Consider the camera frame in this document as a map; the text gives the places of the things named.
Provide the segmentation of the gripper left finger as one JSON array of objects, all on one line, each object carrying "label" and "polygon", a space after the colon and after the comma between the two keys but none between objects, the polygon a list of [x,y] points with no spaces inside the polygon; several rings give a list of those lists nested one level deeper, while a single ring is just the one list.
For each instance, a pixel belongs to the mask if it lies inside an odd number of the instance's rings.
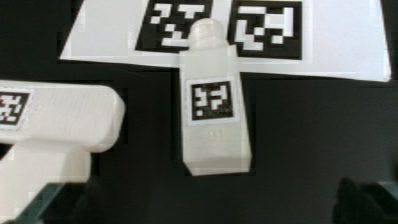
[{"label": "gripper left finger", "polygon": [[49,183],[10,224],[101,224],[99,185]]}]

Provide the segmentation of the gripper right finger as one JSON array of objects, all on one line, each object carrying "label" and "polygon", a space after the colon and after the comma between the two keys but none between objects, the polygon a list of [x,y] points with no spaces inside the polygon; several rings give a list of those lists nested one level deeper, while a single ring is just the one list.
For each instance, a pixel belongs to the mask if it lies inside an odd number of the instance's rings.
[{"label": "gripper right finger", "polygon": [[337,187],[332,224],[398,224],[398,182],[355,182]]}]

